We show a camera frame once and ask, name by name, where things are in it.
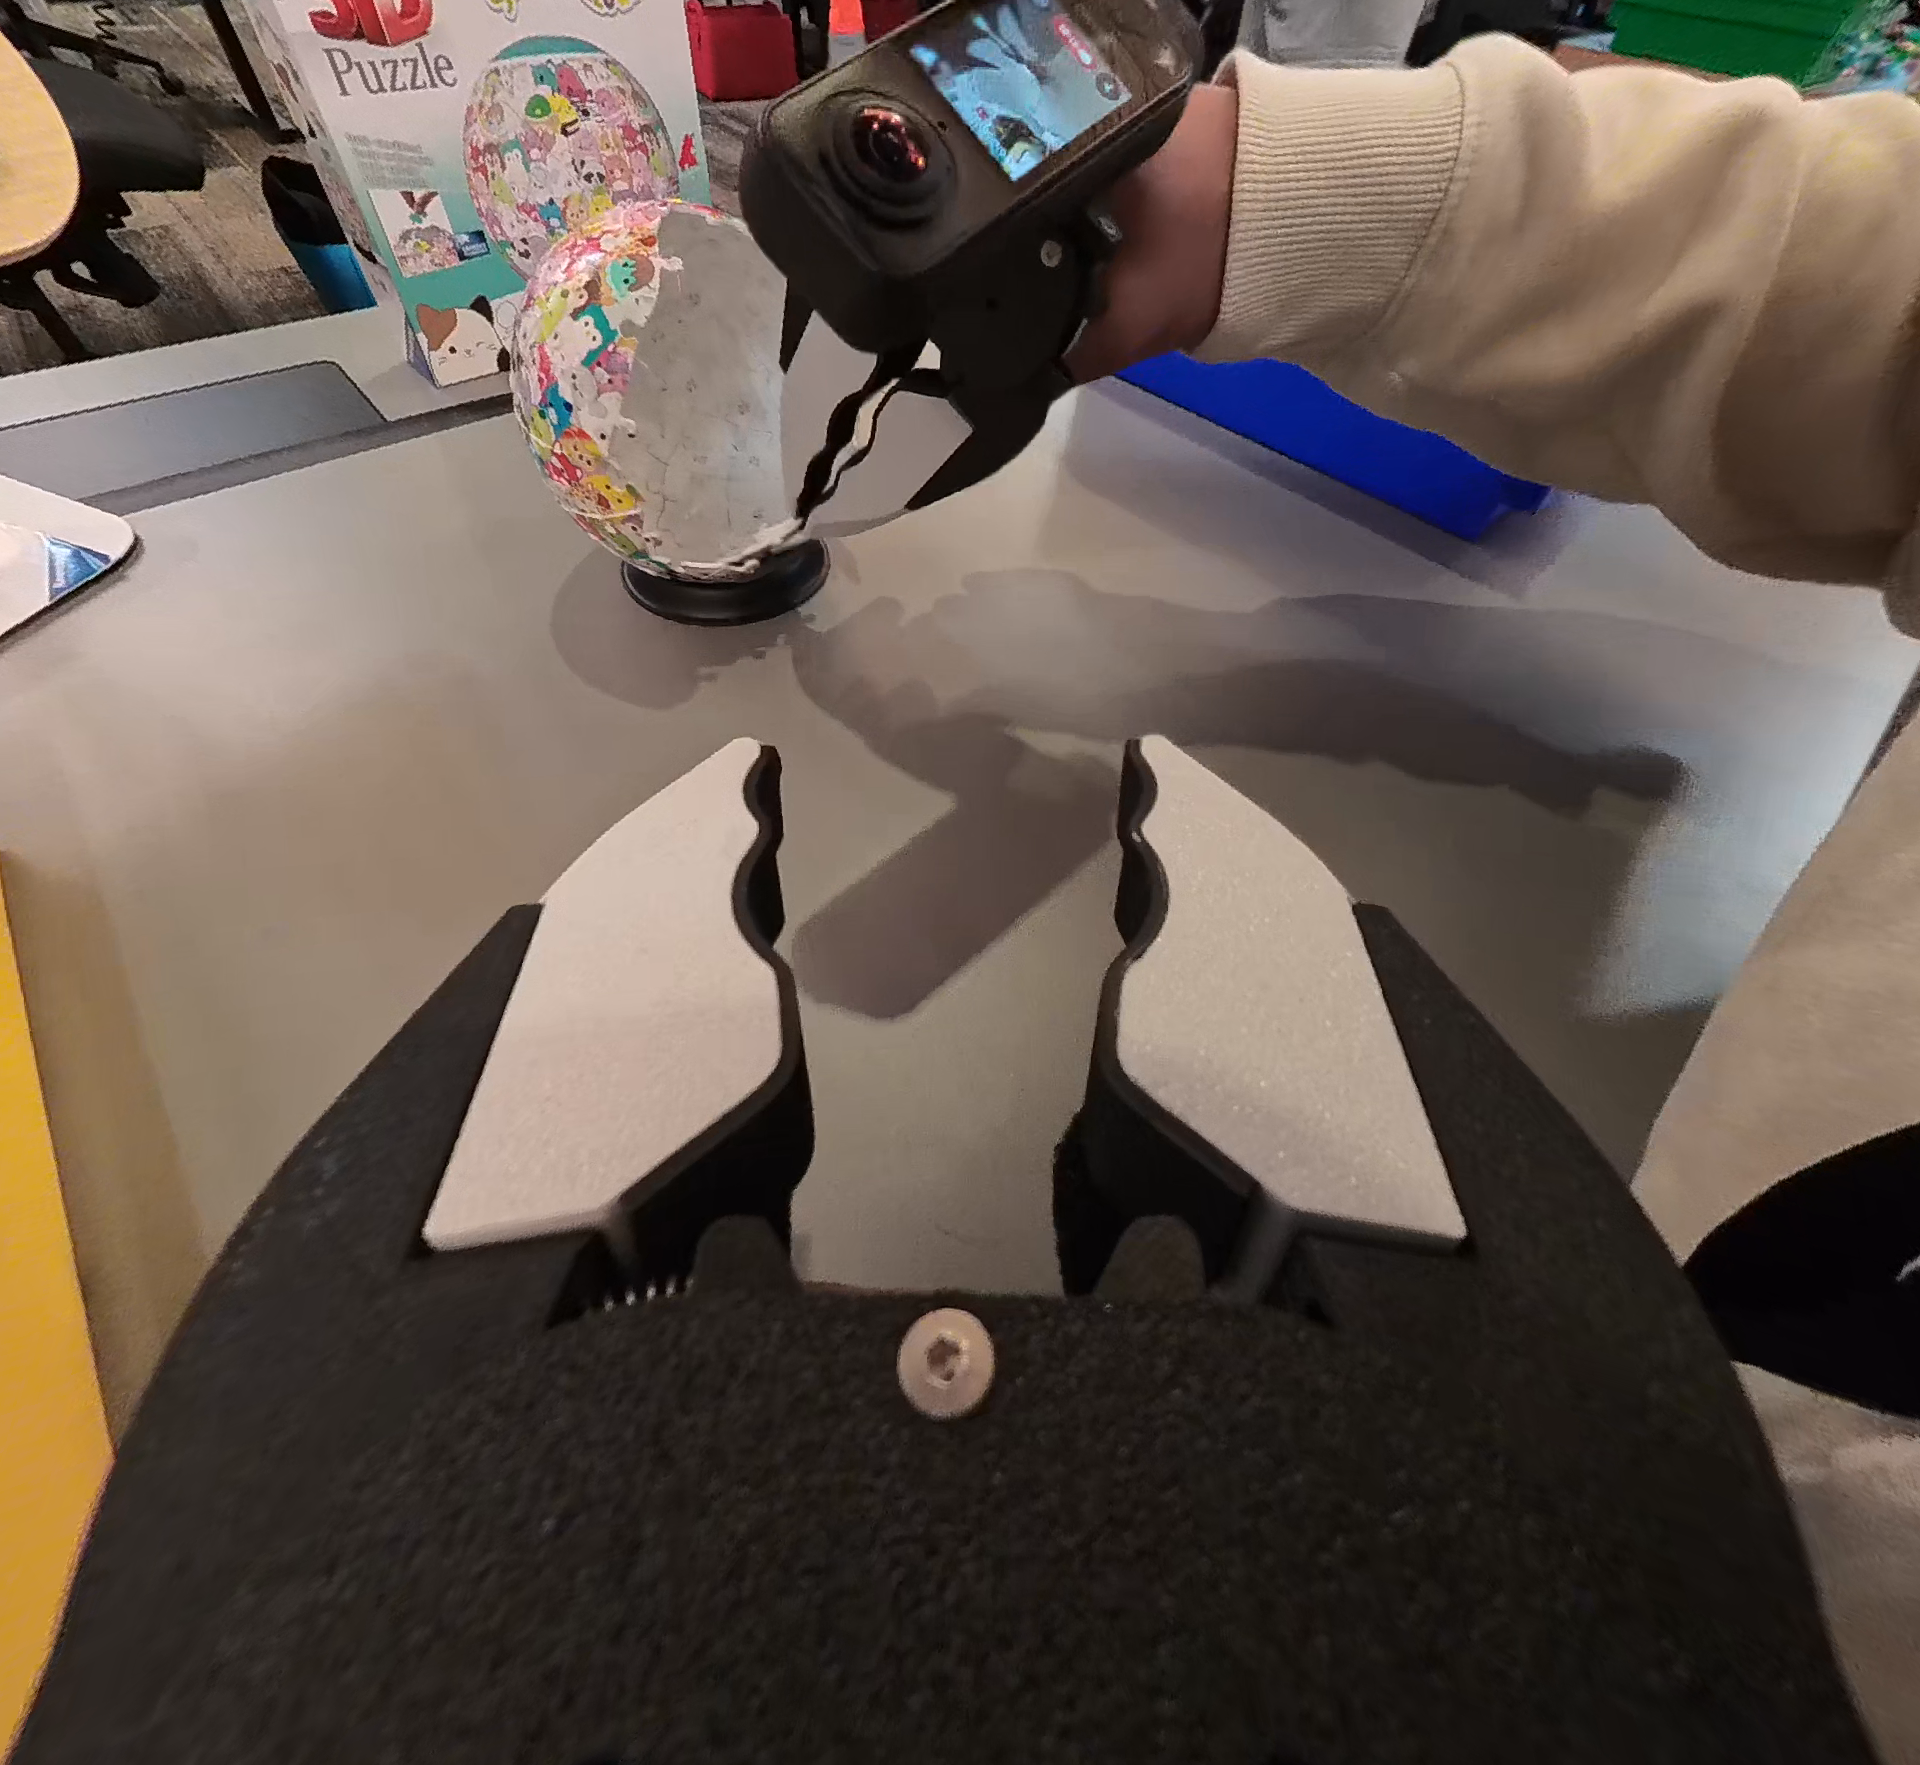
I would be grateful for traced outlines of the colourful puzzle ball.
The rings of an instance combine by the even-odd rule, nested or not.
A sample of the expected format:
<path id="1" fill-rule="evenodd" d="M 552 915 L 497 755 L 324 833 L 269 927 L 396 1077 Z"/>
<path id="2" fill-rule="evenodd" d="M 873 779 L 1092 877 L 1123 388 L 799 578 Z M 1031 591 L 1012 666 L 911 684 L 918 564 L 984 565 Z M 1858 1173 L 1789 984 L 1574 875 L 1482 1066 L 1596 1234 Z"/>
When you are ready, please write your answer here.
<path id="1" fill-rule="evenodd" d="M 785 284 L 747 228 L 626 203 L 551 246 L 511 395 L 563 512 L 645 578 L 732 581 L 794 548 L 780 456 Z"/>

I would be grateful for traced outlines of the black fabric item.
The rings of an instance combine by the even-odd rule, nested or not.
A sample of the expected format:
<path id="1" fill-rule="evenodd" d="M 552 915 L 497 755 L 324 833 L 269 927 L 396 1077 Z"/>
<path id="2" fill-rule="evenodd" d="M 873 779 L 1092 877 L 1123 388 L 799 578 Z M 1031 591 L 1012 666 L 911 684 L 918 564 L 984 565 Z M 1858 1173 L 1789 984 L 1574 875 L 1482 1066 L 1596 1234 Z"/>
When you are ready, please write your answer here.
<path id="1" fill-rule="evenodd" d="M 1769 1185 L 1684 1264 L 1741 1364 L 1918 1418 L 1918 1129 Z"/>

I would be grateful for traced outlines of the person's right hand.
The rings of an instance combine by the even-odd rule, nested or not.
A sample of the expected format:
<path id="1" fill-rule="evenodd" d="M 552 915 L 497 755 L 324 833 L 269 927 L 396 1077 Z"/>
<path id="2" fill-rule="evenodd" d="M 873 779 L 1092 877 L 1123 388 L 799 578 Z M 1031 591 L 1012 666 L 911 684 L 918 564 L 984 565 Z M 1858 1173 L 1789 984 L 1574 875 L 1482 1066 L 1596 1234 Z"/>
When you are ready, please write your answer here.
<path id="1" fill-rule="evenodd" d="M 1239 98 L 1195 88 L 1165 142 L 1120 180 L 1110 198 L 1119 246 L 1099 311 L 1068 359 L 1087 384 L 1209 333 L 1219 305 L 1231 237 Z"/>

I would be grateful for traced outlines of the blue plastic bin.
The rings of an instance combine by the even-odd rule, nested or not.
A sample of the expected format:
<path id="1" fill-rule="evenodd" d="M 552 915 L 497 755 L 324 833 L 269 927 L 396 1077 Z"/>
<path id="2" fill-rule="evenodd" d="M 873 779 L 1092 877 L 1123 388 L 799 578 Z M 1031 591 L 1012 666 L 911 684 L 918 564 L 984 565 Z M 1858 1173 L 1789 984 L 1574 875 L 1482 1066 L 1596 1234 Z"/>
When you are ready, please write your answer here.
<path id="1" fill-rule="evenodd" d="M 1357 408 L 1302 367 L 1203 364 L 1173 352 L 1127 367 L 1120 379 L 1466 543 L 1484 540 L 1510 515 L 1538 512 L 1551 497 L 1549 488 L 1513 479 L 1438 434 Z"/>

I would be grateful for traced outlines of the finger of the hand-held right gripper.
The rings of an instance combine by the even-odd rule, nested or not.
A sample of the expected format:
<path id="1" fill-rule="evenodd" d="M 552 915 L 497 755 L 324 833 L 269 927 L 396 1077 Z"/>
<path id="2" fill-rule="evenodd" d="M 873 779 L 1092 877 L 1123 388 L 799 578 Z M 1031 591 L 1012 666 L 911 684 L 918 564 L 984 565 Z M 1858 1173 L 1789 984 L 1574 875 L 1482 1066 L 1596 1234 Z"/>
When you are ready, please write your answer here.
<path id="1" fill-rule="evenodd" d="M 853 461 L 853 434 L 861 414 L 873 403 L 883 403 L 901 380 L 901 355 L 883 352 L 877 357 L 863 382 L 842 397 L 826 420 L 821 445 L 803 469 L 803 479 L 794 502 L 794 518 L 804 524 L 837 491 L 839 474 Z"/>
<path id="2" fill-rule="evenodd" d="M 826 515 L 898 515 L 943 461 L 943 374 L 917 367 L 859 409 Z"/>

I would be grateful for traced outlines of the dark waste bin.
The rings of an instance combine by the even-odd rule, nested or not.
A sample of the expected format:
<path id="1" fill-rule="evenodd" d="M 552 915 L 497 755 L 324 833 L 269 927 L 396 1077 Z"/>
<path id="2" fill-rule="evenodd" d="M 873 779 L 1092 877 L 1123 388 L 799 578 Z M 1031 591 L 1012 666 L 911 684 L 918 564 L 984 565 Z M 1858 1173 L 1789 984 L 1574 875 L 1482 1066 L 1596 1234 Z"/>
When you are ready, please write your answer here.
<path id="1" fill-rule="evenodd" d="M 323 311 L 338 315 L 376 307 L 359 255 L 348 242 L 317 169 L 297 157 L 269 155 L 257 166 L 257 188 L 281 242 Z"/>

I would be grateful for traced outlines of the round wooden tabletop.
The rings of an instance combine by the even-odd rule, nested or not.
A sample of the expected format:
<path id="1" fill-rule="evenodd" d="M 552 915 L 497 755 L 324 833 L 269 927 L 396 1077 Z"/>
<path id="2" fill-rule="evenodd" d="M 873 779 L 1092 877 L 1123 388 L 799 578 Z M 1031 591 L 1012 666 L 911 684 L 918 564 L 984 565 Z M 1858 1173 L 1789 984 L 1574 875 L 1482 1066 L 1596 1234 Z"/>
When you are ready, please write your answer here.
<path id="1" fill-rule="evenodd" d="M 1 39 L 1 266 L 48 251 L 81 199 L 74 142 L 60 110 L 26 62 Z"/>

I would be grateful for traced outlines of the white printed sheet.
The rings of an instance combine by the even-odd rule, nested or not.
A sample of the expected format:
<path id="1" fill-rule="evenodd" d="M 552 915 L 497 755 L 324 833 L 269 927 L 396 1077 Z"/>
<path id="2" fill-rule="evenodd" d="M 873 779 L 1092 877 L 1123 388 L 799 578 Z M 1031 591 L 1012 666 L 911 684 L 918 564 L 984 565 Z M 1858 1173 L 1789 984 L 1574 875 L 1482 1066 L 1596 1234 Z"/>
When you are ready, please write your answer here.
<path id="1" fill-rule="evenodd" d="M 136 549 L 123 517 L 1 479 L 1 642 L 101 584 Z"/>

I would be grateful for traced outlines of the person's right forearm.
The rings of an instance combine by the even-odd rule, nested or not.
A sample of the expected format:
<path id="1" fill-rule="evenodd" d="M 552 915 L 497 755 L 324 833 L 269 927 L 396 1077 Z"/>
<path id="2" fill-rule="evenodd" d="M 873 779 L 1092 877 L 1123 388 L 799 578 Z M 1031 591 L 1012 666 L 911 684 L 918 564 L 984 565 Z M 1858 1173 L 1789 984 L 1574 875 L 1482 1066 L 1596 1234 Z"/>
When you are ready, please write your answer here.
<path id="1" fill-rule="evenodd" d="M 1218 76 L 1212 363 L 1275 361 L 1718 564 L 1916 636 L 1918 110 L 1501 34 L 1419 69 Z"/>

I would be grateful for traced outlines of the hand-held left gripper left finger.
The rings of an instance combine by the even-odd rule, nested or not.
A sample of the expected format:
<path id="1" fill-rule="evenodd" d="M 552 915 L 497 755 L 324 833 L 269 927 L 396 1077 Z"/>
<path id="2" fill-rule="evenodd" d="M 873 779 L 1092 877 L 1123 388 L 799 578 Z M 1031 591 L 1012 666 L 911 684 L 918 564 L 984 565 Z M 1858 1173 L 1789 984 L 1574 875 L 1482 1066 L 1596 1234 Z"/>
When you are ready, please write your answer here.
<path id="1" fill-rule="evenodd" d="M 434 1254 L 585 1233 L 641 1290 L 710 1225 L 777 1243 L 811 1157 L 780 962 L 780 760 L 732 741 L 544 892 L 418 1234 Z"/>

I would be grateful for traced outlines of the puzzle box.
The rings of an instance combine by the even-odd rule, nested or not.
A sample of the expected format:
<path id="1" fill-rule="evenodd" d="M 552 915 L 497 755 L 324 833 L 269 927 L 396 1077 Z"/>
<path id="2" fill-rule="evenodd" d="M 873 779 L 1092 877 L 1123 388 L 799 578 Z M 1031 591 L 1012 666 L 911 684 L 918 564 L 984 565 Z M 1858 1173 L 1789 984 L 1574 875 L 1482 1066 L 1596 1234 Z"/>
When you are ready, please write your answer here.
<path id="1" fill-rule="evenodd" d="M 240 0 L 438 388 L 506 368 L 551 242 L 712 203 L 684 0 Z"/>

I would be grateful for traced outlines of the black office chair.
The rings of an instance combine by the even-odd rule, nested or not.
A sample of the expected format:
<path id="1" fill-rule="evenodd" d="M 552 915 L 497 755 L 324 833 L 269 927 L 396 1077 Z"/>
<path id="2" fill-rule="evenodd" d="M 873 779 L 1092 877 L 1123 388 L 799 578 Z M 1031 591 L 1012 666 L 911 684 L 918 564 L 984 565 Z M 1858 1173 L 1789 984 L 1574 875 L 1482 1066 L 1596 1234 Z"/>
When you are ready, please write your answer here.
<path id="1" fill-rule="evenodd" d="M 5 311 L 26 317 L 62 364 L 77 364 L 90 359 L 90 350 L 45 285 L 127 311 L 154 305 L 154 273 L 120 242 L 131 217 L 131 198 L 197 193 L 204 169 L 193 134 L 117 77 L 90 64 L 64 64 L 58 55 L 22 55 L 68 126 L 79 157 L 81 199 L 74 217 L 48 251 L 22 265 L 1 266 L 1 304 Z"/>

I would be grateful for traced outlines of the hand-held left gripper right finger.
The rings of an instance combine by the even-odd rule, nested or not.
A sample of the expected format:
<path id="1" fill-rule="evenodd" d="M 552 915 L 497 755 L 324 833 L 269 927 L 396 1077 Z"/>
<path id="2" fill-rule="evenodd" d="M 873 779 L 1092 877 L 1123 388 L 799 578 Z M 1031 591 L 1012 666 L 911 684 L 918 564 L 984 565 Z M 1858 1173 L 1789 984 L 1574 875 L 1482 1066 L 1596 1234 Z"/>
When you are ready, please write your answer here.
<path id="1" fill-rule="evenodd" d="M 1263 1299 L 1302 1239 L 1451 1260 L 1469 1227 L 1361 930 L 1296 835 L 1170 739 L 1123 750 L 1119 955 L 1053 1161 L 1066 1293 L 1132 1225 Z"/>

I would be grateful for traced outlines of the round black ball stand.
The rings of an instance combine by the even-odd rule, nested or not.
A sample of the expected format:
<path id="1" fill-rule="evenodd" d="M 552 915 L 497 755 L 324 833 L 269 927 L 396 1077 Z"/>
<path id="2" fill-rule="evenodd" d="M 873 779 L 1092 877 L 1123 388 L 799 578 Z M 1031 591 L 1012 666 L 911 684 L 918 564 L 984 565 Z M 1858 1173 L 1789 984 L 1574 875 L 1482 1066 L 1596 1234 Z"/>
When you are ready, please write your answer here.
<path id="1" fill-rule="evenodd" d="M 620 565 L 641 609 L 682 627 L 732 629 L 770 623 L 809 603 L 829 574 L 827 543 L 806 540 L 760 549 L 743 562 L 669 571 L 649 562 Z"/>

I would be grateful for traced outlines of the red plastic bin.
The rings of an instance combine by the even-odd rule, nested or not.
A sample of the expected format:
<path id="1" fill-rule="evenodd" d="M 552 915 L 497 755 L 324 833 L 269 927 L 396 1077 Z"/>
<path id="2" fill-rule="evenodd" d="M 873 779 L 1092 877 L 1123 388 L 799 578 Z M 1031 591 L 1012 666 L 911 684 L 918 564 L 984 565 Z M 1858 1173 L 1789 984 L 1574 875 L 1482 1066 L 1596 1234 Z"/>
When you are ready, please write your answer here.
<path id="1" fill-rule="evenodd" d="M 779 2 L 682 2 L 692 69 L 707 103 L 783 98 L 799 83 L 793 25 Z"/>

